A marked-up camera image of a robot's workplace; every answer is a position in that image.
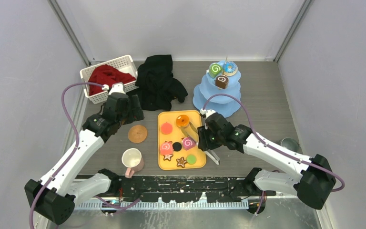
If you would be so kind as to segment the metal tongs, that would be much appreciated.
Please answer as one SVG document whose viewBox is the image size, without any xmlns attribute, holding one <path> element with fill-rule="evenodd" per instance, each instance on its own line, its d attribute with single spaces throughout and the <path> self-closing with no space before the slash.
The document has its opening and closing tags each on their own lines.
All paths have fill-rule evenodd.
<svg viewBox="0 0 366 229">
<path fill-rule="evenodd" d="M 201 135 L 198 133 L 198 129 L 192 124 L 191 121 L 180 125 L 179 128 L 186 138 L 189 138 L 195 143 L 197 148 L 202 150 L 214 163 L 220 165 L 219 156 L 212 149 L 209 149 L 205 141 L 200 142 Z"/>
</svg>

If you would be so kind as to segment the blue three-tier cake stand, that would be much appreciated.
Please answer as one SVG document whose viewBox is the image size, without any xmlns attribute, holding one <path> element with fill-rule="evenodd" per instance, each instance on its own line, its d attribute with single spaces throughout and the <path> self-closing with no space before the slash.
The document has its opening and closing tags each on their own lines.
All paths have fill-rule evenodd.
<svg viewBox="0 0 366 229">
<path fill-rule="evenodd" d="M 214 62 L 223 67 L 224 62 L 228 59 Z M 205 71 L 201 82 L 195 86 L 193 91 L 193 104 L 200 110 L 205 105 L 206 101 L 209 103 L 206 105 L 206 109 L 213 109 L 216 112 L 222 114 L 224 117 L 230 117 L 233 113 L 240 109 L 240 105 L 234 101 L 234 98 L 241 99 L 241 72 L 238 71 L 234 76 L 228 76 L 229 84 L 226 89 L 220 89 L 215 86 L 215 78 L 211 78 L 208 74 L 208 69 Z"/>
</svg>

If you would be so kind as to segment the pink cube cake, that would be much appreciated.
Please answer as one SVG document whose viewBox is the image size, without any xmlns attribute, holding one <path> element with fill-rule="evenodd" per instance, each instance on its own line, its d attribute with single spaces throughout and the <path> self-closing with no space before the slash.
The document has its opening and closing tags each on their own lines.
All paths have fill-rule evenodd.
<svg viewBox="0 0 366 229">
<path fill-rule="evenodd" d="M 182 140 L 182 148 L 184 150 L 190 150 L 197 146 L 197 143 L 191 137 L 185 137 Z"/>
</svg>

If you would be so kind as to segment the orange donut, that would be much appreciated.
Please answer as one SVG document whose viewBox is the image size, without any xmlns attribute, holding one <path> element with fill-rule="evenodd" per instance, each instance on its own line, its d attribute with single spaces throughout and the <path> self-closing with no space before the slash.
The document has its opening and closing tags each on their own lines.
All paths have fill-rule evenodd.
<svg viewBox="0 0 366 229">
<path fill-rule="evenodd" d="M 186 128 L 189 126 L 190 124 L 190 118 L 189 116 L 185 115 L 185 114 L 182 114 L 182 115 L 179 115 L 177 118 L 176 118 L 176 126 L 179 127 L 179 128 Z"/>
</svg>

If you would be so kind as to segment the chocolate swirl roll cake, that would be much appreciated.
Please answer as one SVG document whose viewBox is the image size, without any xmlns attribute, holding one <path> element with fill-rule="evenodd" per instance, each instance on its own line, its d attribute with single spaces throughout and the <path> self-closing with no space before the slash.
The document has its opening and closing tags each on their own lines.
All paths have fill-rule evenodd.
<svg viewBox="0 0 366 229">
<path fill-rule="evenodd" d="M 226 89 L 229 84 L 229 79 L 225 75 L 219 75 L 215 78 L 215 86 L 220 89 Z"/>
</svg>

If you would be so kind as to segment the green roll cake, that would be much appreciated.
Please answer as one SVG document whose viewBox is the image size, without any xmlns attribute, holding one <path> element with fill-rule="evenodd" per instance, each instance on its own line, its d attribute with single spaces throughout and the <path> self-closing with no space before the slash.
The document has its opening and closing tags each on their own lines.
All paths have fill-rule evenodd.
<svg viewBox="0 0 366 229">
<path fill-rule="evenodd" d="M 223 68 L 220 64 L 218 63 L 212 63 L 210 66 L 209 66 L 209 69 L 208 69 L 208 74 L 211 78 L 215 78 L 217 77 L 221 72 L 222 72 Z"/>
</svg>

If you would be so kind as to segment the blue donut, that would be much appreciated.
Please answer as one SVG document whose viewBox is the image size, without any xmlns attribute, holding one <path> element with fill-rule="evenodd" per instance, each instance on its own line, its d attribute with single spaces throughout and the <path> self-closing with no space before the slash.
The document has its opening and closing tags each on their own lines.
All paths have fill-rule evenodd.
<svg viewBox="0 0 366 229">
<path fill-rule="evenodd" d="M 223 64 L 223 75 L 234 76 L 238 71 L 237 65 L 232 61 L 226 61 Z"/>
</svg>

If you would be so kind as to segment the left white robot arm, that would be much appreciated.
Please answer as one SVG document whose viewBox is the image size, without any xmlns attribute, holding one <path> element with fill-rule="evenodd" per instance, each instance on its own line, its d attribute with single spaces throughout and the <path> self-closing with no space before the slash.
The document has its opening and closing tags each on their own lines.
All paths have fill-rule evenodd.
<svg viewBox="0 0 366 229">
<path fill-rule="evenodd" d="M 144 119 L 139 97 L 112 93 L 101 113 L 91 115 L 72 148 L 53 169 L 39 181 L 30 179 L 24 189 L 30 208 L 56 225 L 63 224 L 75 207 L 99 194 L 119 194 L 119 175 L 108 169 L 99 170 L 89 179 L 74 185 L 73 181 L 91 158 L 122 125 Z"/>
</svg>

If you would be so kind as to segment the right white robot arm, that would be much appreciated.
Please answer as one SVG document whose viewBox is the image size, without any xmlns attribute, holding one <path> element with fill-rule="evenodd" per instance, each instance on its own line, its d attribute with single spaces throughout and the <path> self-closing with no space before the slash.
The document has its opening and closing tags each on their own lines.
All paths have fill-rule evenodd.
<svg viewBox="0 0 366 229">
<path fill-rule="evenodd" d="M 262 159 L 280 169 L 280 173 L 253 168 L 245 178 L 251 196 L 262 191 L 278 191 L 297 196 L 307 206 L 322 209 L 332 192 L 336 178 L 322 155 L 310 157 L 286 149 L 260 136 L 245 125 L 233 126 L 214 110 L 200 111 L 204 125 L 198 128 L 202 151 L 213 152 L 225 146 L 230 150 Z"/>
</svg>

